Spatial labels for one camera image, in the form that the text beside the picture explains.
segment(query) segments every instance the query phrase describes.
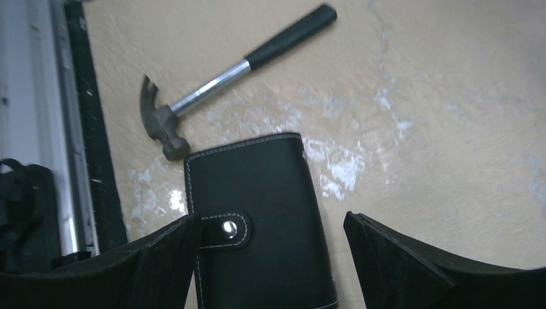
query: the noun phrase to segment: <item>floor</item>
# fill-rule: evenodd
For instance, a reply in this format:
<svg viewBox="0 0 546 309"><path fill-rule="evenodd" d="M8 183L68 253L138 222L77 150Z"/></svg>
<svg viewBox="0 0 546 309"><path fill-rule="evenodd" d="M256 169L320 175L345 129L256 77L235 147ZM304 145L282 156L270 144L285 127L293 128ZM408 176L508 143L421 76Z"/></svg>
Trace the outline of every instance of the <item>floor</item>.
<svg viewBox="0 0 546 309"><path fill-rule="evenodd" d="M299 131L340 308L362 308L342 224L364 213L465 257L546 265L546 2L331 0L338 21L183 119L201 150ZM187 213L182 164L142 126L148 74L168 104L313 0L85 4L127 230ZM191 288L186 308L197 308Z"/></svg>

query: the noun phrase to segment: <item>black leather wallet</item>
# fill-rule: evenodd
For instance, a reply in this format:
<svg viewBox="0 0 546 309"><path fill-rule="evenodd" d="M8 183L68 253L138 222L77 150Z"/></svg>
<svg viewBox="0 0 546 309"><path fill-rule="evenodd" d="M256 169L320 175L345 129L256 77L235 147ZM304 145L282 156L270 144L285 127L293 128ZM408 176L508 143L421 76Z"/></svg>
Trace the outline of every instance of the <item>black leather wallet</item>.
<svg viewBox="0 0 546 309"><path fill-rule="evenodd" d="M188 208L203 234L200 309L337 308L301 136L281 133L188 156Z"/></svg>

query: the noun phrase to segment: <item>hammer handle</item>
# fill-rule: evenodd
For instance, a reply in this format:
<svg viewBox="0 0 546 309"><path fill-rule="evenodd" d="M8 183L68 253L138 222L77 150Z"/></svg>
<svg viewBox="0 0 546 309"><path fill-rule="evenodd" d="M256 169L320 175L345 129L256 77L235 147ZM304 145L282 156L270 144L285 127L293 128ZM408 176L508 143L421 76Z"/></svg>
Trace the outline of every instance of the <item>hammer handle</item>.
<svg viewBox="0 0 546 309"><path fill-rule="evenodd" d="M331 6L323 4L263 43L248 54L245 59L254 71L326 28L336 19L335 10Z"/></svg>

